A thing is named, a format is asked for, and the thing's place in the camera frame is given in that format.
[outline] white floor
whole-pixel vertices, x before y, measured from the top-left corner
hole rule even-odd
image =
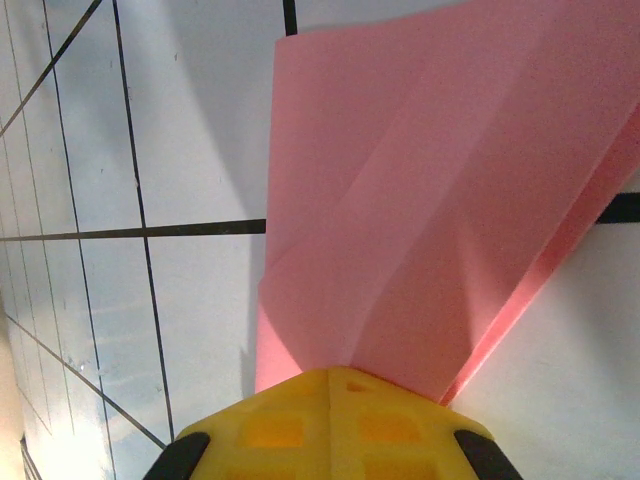
[[[92,3],[1,2],[4,125]],[[114,3],[0,141],[0,233],[36,237],[2,242],[0,285],[45,479],[141,478],[172,430],[253,390],[264,236],[150,238],[147,258],[122,230],[142,225],[138,186],[149,227],[264,218],[282,2],[117,2],[138,176]],[[301,31],[443,3],[296,2]],[[39,237],[78,229],[111,233]],[[525,479],[640,478],[638,278],[640,224],[595,226],[454,402]]]

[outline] yellow 3d printed part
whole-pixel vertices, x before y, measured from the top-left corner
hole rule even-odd
[[[506,480],[480,424],[357,370],[313,370],[187,427],[146,480]]]

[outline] pink paper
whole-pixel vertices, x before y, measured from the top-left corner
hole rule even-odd
[[[637,0],[477,0],[276,47],[258,390],[450,400],[640,163]]]

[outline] yellow plastic part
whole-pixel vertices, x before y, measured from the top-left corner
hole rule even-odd
[[[186,428],[192,480],[477,480],[453,433],[480,424],[357,370],[313,370]]]

